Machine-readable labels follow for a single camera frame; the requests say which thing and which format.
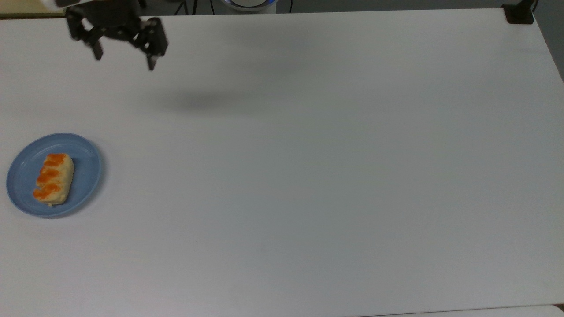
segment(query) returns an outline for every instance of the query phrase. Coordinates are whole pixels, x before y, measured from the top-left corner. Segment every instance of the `robotic arm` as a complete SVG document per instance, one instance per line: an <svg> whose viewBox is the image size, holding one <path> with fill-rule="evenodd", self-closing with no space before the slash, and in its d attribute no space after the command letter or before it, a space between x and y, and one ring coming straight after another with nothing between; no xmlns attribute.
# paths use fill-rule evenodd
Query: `robotic arm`
<svg viewBox="0 0 564 317"><path fill-rule="evenodd" d="M147 57L149 70L155 68L157 59L165 55L168 41L161 20L152 17L143 21L137 14L137 0L42 0L52 10L67 8L65 18L70 37L82 41L94 53L96 60L104 54L99 39L102 36L129 42ZM82 19L92 28L86 30Z"/></svg>

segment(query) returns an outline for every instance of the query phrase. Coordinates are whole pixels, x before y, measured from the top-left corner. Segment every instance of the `plate rim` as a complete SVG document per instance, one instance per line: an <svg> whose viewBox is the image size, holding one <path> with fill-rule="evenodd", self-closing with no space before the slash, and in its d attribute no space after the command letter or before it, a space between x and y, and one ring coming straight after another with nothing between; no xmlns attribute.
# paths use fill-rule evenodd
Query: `plate rim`
<svg viewBox="0 0 564 317"><path fill-rule="evenodd" d="M24 209L22 209L20 206L18 206L18 204L16 204L16 202L14 202L14 198L12 198L12 195L10 194L10 185L9 185L9 180L10 180L10 176L15 174L15 163L16 160L28 149L30 148L33 144L40 142L42 139L46 139L49 137L54 137L57 135L70 135L72 137L76 137L79 138L83 141L85 141L87 144L89 144L93 149L94 149L94 153L96 154L96 157L98 158L97 163L99 166L98 169L98 173L96 174L96 179L93 181L93 186L90 189L90 191L88 192L88 194L86 194L75 206L55 213L55 214L49 214L49 215L40 215L40 214L34 214L34 213L30 213ZM92 143L90 142L88 139L86 139L85 137L75 134L75 133L69 133L69 132L59 132L59 133L52 133L52 134L48 134L48 135L44 135L32 142L30 142L27 146L25 146L23 149L21 149L21 151L14 157L14 159L12 160L12 164L10 164L10 167L8 168L8 173L6 174L6 193L8 194L8 198L10 199L10 201L12 202L12 205L16 206L16 208L18 208L18 210L20 210L21 212L28 214L28 215L32 215L35 217L39 217L39 218L54 218L54 217L60 217L62 215L66 215L68 213L71 213L73 211L75 211L78 207L82 206L86 200L88 200L90 198L90 196L92 195L92 193L94 193L94 191L97 189L100 178L102 177L102 168L103 168L103 164L102 164L102 157L100 155L100 152L98 151L98 148Z"/></svg>

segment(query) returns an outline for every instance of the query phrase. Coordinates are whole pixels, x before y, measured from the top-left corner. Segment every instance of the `white table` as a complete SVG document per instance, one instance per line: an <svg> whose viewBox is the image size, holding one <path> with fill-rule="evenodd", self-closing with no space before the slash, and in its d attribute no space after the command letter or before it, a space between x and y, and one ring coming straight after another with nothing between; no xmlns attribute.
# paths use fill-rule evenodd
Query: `white table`
<svg viewBox="0 0 564 317"><path fill-rule="evenodd" d="M564 85L501 9L163 19L154 72L0 21L0 172L94 142L62 219L0 191L5 316L361 316L564 302Z"/></svg>

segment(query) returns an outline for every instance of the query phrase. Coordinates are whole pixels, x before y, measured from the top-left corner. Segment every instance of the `bread roll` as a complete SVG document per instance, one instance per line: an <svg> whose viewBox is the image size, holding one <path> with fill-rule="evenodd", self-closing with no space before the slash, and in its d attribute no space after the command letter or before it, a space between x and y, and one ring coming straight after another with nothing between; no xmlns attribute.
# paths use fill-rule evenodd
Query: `bread roll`
<svg viewBox="0 0 564 317"><path fill-rule="evenodd" d="M48 206L65 202L71 188L74 165L72 158L66 153L47 155L43 167L39 171L33 197Z"/></svg>

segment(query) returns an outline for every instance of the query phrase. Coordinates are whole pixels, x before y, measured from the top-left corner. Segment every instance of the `floor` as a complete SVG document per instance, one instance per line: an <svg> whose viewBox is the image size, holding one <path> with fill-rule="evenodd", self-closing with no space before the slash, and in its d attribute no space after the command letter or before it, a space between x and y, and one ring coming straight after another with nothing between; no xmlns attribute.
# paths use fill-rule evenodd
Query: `floor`
<svg viewBox="0 0 564 317"><path fill-rule="evenodd" d="M178 0L146 0L145 16L173 15L180 2ZM291 0L279 0L277 12L288 13ZM190 14L194 0L187 0ZM383 11L383 10L428 10L456 8L499 8L504 3L517 3L518 0L293 0L292 13L303 12L343 12L343 11ZM225 6L220 0L199 0L196 15L211 15L213 4L216 14L225 14ZM560 76L564 78L564 1L539 0L535 11L539 27L552 53Z"/></svg>

